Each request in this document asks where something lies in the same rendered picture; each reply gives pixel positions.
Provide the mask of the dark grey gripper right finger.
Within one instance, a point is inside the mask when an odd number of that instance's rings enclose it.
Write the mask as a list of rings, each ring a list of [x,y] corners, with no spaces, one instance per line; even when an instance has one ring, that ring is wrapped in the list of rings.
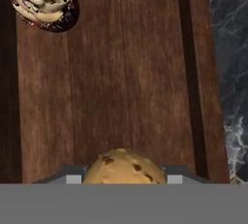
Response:
[[[165,173],[165,179],[168,184],[210,183],[209,179],[191,173],[186,166],[163,165],[162,170]]]

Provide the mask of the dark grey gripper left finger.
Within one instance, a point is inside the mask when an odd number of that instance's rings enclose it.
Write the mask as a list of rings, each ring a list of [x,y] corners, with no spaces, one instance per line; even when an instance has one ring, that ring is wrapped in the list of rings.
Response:
[[[52,176],[37,180],[40,184],[82,184],[87,168],[80,165],[66,165]]]

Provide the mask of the chocolate chip cookie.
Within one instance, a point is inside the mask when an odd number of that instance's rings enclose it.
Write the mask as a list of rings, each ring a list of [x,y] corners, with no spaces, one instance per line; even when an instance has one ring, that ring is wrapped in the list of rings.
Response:
[[[101,154],[87,170],[84,184],[166,184],[164,170],[128,148]]]

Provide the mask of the brown wooden tray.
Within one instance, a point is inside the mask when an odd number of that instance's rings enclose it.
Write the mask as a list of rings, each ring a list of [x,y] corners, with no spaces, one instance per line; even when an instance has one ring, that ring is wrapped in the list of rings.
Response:
[[[0,183],[129,147],[229,178],[208,0],[78,0],[49,33],[0,0]]]

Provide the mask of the cream frosted cupcake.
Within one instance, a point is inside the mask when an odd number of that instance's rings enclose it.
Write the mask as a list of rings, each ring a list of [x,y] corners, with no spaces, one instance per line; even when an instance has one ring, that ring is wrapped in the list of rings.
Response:
[[[66,32],[78,21],[78,0],[11,1],[23,21],[48,32]]]

